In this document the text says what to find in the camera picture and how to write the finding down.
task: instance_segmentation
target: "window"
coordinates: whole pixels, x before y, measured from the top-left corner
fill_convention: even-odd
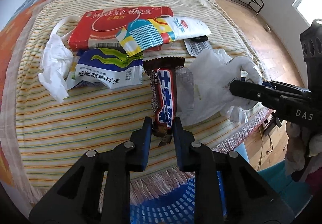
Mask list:
[[[322,0],[296,0],[293,7],[311,26],[315,19],[322,19]]]

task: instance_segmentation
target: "wavy pattern wrapper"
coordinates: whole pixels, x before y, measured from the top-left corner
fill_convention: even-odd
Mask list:
[[[80,50],[66,80],[67,88],[107,86],[110,89],[142,84],[143,54],[129,57],[122,50]]]

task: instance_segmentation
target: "chocolate bar wrapper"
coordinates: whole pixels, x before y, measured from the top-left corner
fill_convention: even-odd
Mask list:
[[[171,141],[172,124],[177,111],[176,69],[183,67],[184,58],[164,57],[145,61],[143,67],[150,78],[151,99],[155,120],[153,134],[162,137],[159,146]]]

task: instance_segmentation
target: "red box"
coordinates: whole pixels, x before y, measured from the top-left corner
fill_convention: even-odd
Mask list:
[[[73,51],[87,48],[121,47],[116,39],[120,29],[136,19],[153,19],[173,16],[170,7],[139,6],[113,10],[89,11],[73,30],[68,44]],[[160,50],[161,45],[149,50]]]

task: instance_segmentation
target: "white packet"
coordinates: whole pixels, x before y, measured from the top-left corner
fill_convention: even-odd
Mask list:
[[[137,19],[123,27],[117,40],[129,56],[176,40],[211,34],[208,26],[190,17]]]
[[[202,50],[204,49],[212,50],[212,47],[209,41],[195,42],[195,41],[192,41],[191,39],[184,39],[184,42],[188,53],[194,57],[197,57],[199,53],[201,53]]]

